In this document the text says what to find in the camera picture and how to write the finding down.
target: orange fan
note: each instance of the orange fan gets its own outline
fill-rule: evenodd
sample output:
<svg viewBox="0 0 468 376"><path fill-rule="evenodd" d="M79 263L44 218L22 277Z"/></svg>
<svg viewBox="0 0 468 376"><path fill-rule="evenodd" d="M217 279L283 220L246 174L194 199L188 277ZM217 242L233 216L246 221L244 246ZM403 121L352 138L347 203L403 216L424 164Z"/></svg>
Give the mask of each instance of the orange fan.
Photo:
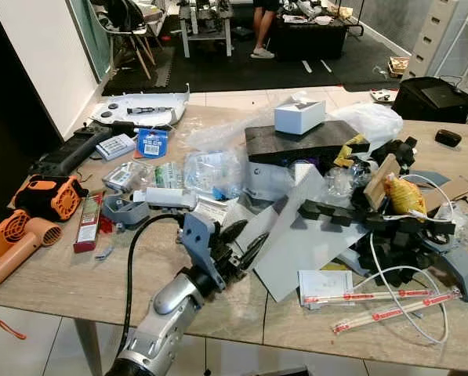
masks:
<svg viewBox="0 0 468 376"><path fill-rule="evenodd" d="M52 245L61 237L57 224L32 218L24 226L24 236L0 257L0 283L41 245Z"/></svg>
<svg viewBox="0 0 468 376"><path fill-rule="evenodd" d="M13 200L17 208L25 208L32 217L66 221L88 192L82 189L77 176L33 175Z"/></svg>
<svg viewBox="0 0 468 376"><path fill-rule="evenodd" d="M0 256L24 236L29 220L24 210L0 207Z"/></svg>

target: white sneaker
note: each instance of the white sneaker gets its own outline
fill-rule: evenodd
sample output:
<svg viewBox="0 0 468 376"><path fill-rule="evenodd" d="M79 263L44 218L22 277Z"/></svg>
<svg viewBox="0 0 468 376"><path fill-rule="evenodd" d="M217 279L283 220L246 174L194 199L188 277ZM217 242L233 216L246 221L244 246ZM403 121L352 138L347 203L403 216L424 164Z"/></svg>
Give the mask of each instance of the white sneaker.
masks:
<svg viewBox="0 0 468 376"><path fill-rule="evenodd" d="M251 57L253 59L273 59L275 55L265 49L253 49Z"/></svg>

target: person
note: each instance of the person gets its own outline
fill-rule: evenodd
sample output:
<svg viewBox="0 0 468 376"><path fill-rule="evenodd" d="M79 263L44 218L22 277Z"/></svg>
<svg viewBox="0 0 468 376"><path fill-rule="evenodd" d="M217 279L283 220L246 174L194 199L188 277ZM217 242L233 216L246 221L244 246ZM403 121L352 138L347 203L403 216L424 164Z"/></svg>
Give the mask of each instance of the person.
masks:
<svg viewBox="0 0 468 376"><path fill-rule="evenodd" d="M253 0L255 16L253 27L255 29L256 46L252 51L253 59L273 59L274 54L263 47L263 40L279 9L279 0Z"/></svg>

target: black floor mat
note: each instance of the black floor mat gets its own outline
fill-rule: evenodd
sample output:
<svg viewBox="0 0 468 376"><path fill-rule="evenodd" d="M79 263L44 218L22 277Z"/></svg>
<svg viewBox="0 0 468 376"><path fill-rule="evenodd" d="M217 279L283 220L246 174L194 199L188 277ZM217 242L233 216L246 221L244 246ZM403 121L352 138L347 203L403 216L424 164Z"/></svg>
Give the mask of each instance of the black floor mat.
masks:
<svg viewBox="0 0 468 376"><path fill-rule="evenodd" d="M326 60L333 73L349 92L362 92L369 89L399 88L399 78L374 72L379 67L388 72L388 61L395 52L375 39L363 35L354 37L348 35L343 46L342 57L337 60Z"/></svg>
<svg viewBox="0 0 468 376"><path fill-rule="evenodd" d="M166 20L161 36L179 28L177 16ZM225 45L218 42L189 42L190 59L183 55L181 37L174 34L165 45L176 47L172 72L166 88L151 88L141 74L116 74L105 88L104 95L123 92L182 92L190 84L192 92L219 92L257 89L286 89L306 86L344 85L350 91L396 88L398 81L383 79L372 72L375 65L386 68L394 53L385 45L367 35L349 36L345 41L343 56L326 60L332 68L329 73L320 61L308 61L312 73L307 73L301 61L255 60L252 53L254 41L233 40L232 57L227 57ZM309 48L319 48L318 42Z"/></svg>

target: person's leg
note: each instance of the person's leg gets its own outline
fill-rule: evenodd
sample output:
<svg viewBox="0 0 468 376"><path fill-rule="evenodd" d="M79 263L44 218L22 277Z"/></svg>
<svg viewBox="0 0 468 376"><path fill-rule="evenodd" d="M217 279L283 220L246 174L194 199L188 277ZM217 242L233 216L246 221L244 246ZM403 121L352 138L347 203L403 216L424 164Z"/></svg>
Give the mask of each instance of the person's leg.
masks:
<svg viewBox="0 0 468 376"><path fill-rule="evenodd" d="M258 37L256 39L256 49L263 48L263 40L267 36L267 33L270 29L270 25L272 24L272 20L275 17L275 12L270 10L266 10L265 14L263 14L262 21L259 25Z"/></svg>
<svg viewBox="0 0 468 376"><path fill-rule="evenodd" d="M256 39L258 39L259 26L262 23L262 18L263 18L263 8L261 6L255 8L255 15L253 18L254 20L253 20L252 26L253 26L253 29L255 29Z"/></svg>

